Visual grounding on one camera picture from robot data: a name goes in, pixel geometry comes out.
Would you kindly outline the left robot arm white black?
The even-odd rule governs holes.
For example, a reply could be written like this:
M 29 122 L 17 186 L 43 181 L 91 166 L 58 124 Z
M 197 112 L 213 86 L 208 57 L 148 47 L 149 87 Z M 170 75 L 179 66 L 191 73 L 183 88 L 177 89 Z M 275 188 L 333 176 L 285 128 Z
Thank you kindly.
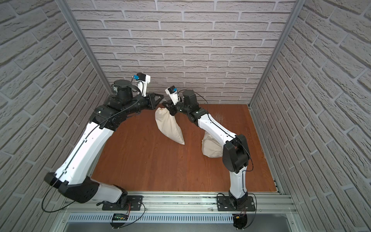
M 123 203 L 124 189 L 94 181 L 88 172 L 107 140 L 129 115 L 153 110 L 164 98 L 162 94 L 144 93 L 146 87 L 139 88 L 127 80 L 115 81 L 112 89 L 114 94 L 95 108 L 82 137 L 66 161 L 57 171 L 44 177 L 47 184 L 77 203 Z

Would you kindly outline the cream cloth bag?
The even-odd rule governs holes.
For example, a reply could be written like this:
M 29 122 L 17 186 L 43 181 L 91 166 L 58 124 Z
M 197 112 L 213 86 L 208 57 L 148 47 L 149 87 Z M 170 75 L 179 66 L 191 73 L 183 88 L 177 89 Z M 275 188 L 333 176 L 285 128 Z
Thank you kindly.
M 162 134 L 174 142 L 185 145 L 182 130 L 177 124 L 175 117 L 170 115 L 168 109 L 158 108 L 155 111 L 155 121 Z
M 202 153 L 209 158 L 221 158 L 223 156 L 222 146 L 208 132 L 205 132 L 202 139 Z

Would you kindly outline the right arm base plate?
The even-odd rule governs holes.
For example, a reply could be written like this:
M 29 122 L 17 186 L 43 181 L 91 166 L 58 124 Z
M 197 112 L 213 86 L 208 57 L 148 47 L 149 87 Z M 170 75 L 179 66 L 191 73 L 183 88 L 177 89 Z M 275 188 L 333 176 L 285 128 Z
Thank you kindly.
M 236 199 L 233 196 L 217 195 L 216 203 L 218 211 L 253 212 L 256 210 L 252 196 L 245 195 Z

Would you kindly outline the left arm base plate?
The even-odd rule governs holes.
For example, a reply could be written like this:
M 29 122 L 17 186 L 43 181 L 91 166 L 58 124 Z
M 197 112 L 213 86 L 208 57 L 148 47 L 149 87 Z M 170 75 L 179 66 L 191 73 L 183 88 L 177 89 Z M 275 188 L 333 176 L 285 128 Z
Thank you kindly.
M 143 195 L 126 195 L 121 197 L 116 203 L 104 202 L 103 211 L 140 211 Z

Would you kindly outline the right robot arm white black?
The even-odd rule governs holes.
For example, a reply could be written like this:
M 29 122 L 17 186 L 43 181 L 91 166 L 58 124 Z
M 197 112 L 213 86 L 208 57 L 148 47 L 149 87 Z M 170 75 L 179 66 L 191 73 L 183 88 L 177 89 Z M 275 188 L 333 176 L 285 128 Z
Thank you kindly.
M 229 201 L 233 209 L 239 210 L 247 201 L 245 176 L 251 160 L 247 140 L 244 135 L 236 135 L 218 123 L 211 114 L 199 106 L 197 93 L 193 90 L 183 90 L 182 97 L 177 88 L 171 86 L 165 90 L 170 100 L 162 103 L 170 111 L 187 115 L 188 119 L 199 128 L 209 133 L 223 148 L 222 161 L 230 171 L 231 187 Z

